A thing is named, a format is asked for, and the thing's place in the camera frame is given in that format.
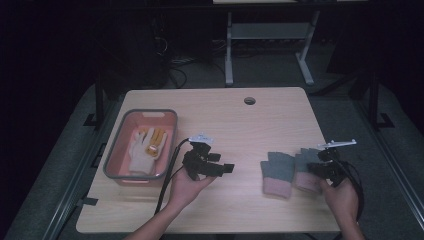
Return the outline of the person's right hand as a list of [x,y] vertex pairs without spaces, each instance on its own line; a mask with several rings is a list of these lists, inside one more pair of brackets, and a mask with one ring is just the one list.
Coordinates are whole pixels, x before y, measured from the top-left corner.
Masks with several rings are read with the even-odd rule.
[[326,180],[321,180],[320,187],[337,223],[339,225],[355,223],[359,199],[351,181],[344,179],[337,187],[333,187]]

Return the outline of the black metal stand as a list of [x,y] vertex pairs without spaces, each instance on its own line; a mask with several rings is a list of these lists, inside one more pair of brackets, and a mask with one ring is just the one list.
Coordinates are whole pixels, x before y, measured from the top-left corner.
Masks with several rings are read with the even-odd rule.
[[379,78],[375,72],[370,74],[369,98],[368,98],[368,121],[375,131],[383,128],[393,128],[394,124],[390,117],[378,110],[379,106]]
[[95,112],[89,114],[84,122],[85,126],[94,127],[98,130],[104,121],[104,103],[103,103],[103,87],[101,76],[98,75],[95,79]]

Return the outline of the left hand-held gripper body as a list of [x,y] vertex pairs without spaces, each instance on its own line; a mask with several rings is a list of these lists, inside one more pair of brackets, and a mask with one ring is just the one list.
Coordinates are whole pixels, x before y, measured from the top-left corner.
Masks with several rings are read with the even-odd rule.
[[219,177],[215,175],[215,167],[219,165],[218,162],[208,160],[211,150],[210,143],[213,142],[213,139],[200,133],[190,137],[189,142],[193,149],[184,154],[183,166],[190,178],[195,180],[199,174]]

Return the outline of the pink basin with grey rim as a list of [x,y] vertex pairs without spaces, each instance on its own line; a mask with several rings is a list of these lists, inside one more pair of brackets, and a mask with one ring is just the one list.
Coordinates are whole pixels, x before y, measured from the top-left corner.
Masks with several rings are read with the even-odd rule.
[[[160,186],[166,176],[176,137],[178,117],[170,109],[133,109],[127,111],[114,135],[103,171],[122,186]],[[133,174],[129,171],[128,150],[133,134],[140,128],[162,128],[167,140],[151,175]]]

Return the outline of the person's left hand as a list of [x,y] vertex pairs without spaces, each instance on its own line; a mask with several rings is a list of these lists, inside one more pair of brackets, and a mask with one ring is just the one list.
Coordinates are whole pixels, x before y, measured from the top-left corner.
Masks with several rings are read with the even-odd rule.
[[186,169],[182,167],[173,177],[170,197],[166,207],[181,212],[214,180],[215,177],[205,177],[203,179],[196,178],[193,180],[188,175]]

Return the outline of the grey metal rail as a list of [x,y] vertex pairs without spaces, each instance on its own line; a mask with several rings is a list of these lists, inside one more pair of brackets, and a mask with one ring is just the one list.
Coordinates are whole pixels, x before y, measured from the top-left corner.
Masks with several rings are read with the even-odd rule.
[[388,122],[388,120],[385,120],[383,126],[379,127],[378,124],[371,122],[369,119],[368,110],[363,106],[362,103],[354,101],[353,105],[359,112],[359,115],[361,116],[362,121],[366,124],[369,132],[375,139],[378,148],[382,152],[382,155],[384,156],[384,159],[390,168],[394,181],[398,185],[398,188],[402,193],[406,203],[408,204],[410,211],[424,232],[424,202],[419,198],[417,192],[397,162],[395,154],[389,147],[388,142],[381,132],[381,130],[385,128],[385,124]]
[[85,111],[87,104],[78,106],[66,125],[44,175],[52,185],[55,205],[42,240],[57,240],[75,210],[84,205],[120,106],[120,102],[107,101],[104,122],[99,126],[85,123],[91,116],[96,118],[93,110]]

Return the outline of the white metal desk frame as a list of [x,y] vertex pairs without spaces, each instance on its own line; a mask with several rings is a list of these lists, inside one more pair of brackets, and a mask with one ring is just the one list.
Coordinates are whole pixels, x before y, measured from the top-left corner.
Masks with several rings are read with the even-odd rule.
[[234,23],[232,13],[227,14],[225,84],[234,84],[232,64],[232,42],[234,40],[303,40],[303,48],[295,54],[303,79],[307,85],[314,80],[306,62],[316,25],[320,16],[315,11],[309,22],[300,23]]

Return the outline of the beige glove with bear face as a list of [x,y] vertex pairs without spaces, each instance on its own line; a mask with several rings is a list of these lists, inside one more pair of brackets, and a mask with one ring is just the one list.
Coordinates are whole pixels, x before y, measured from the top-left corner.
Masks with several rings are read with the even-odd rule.
[[140,128],[137,132],[145,131],[143,145],[145,147],[146,161],[149,164],[146,174],[151,175],[155,168],[155,163],[159,159],[163,147],[167,140],[167,133],[162,128]]

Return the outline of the grey and pink fingerless glove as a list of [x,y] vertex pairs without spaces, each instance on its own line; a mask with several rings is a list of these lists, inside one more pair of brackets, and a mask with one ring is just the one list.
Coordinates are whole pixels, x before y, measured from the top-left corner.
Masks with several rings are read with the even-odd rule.
[[309,163],[319,163],[319,151],[313,148],[302,148],[299,154],[295,155],[295,177],[294,184],[304,191],[320,194],[321,178],[308,170]]
[[288,199],[292,193],[294,158],[281,152],[269,152],[268,160],[260,162],[263,192]]

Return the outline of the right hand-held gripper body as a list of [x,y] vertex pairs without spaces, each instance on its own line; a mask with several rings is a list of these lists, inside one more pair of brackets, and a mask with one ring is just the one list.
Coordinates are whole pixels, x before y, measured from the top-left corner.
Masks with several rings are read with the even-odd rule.
[[337,187],[345,178],[348,178],[351,182],[354,182],[352,175],[348,169],[349,163],[340,159],[340,154],[337,151],[338,147],[355,145],[356,140],[336,142],[334,140],[325,143],[318,144],[319,150],[318,157],[320,159],[319,164],[327,166],[328,177],[322,178],[332,182],[334,187]]

